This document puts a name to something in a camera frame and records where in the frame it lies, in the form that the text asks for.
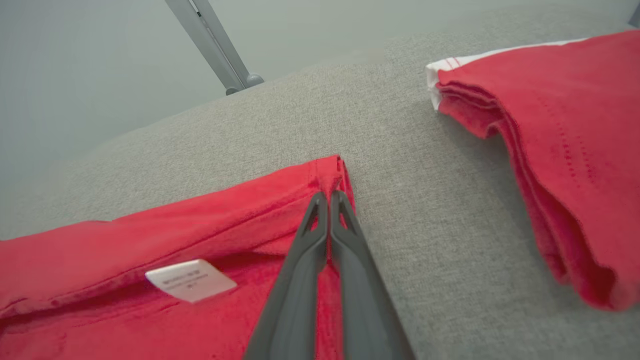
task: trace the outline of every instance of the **gray upholstered surface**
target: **gray upholstered surface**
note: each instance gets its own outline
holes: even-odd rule
[[[424,66],[625,29],[521,7],[312,67],[120,136],[2,195],[0,237],[111,219],[340,153],[360,221],[421,359],[637,359],[640,311],[601,313],[554,282],[500,138],[437,115]]]

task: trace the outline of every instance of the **metal pole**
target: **metal pole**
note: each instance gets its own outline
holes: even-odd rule
[[[250,74],[208,0],[165,0],[173,14],[216,73],[227,95],[263,83]]]
[[[635,26],[637,28],[640,28],[640,4],[638,4],[638,7],[634,11],[634,14],[631,15],[631,19],[629,20],[629,24],[633,25],[633,26]]]

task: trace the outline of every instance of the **clothing label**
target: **clothing label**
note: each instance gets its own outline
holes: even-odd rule
[[[192,303],[237,286],[201,259],[151,270],[145,276],[165,293]]]

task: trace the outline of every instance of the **red fabric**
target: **red fabric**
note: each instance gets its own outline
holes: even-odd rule
[[[308,203],[353,194],[338,156],[111,222],[0,242],[0,358],[240,359]],[[206,259],[238,283],[190,304],[147,270]],[[337,274],[319,276],[318,359],[342,358]]]
[[[590,305],[640,298],[640,31],[515,49],[440,71],[439,110],[499,132],[536,241]]]

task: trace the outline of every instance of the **white trim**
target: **white trim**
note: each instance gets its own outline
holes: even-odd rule
[[[440,102],[442,101],[442,95],[440,91],[436,87],[436,84],[440,81],[438,78],[438,71],[450,71],[453,69],[457,69],[458,67],[464,66],[472,61],[479,60],[481,58],[485,58],[487,56],[503,53],[505,51],[515,50],[515,49],[523,49],[525,47],[536,47],[536,46],[548,46],[548,45],[565,45],[570,42],[578,42],[586,40],[587,38],[581,38],[576,40],[567,40],[567,41],[555,41],[555,42],[545,42],[543,44],[534,44],[534,45],[524,45],[524,46],[516,46],[516,47],[508,47],[506,49],[498,49],[487,51],[486,53],[477,54],[477,55],[469,55],[469,56],[457,56],[453,58],[446,58],[443,60],[436,61],[434,63],[430,63],[426,66],[426,74],[427,74],[427,88],[429,89],[429,96],[431,98],[431,103],[435,110],[440,106]]]

